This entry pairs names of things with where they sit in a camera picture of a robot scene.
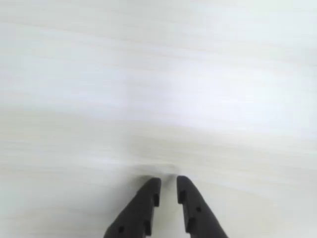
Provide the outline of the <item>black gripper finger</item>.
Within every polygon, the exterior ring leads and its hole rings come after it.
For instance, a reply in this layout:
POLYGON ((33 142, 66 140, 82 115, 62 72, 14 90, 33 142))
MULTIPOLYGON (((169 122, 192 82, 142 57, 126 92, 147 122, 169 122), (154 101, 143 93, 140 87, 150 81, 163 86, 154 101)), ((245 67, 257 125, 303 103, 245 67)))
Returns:
POLYGON ((185 232, 192 238, 228 238, 203 196, 186 176, 178 176, 177 200, 183 206, 185 232))
POLYGON ((152 235, 154 210, 159 207, 161 179, 150 178, 107 228, 105 238, 146 238, 152 235))

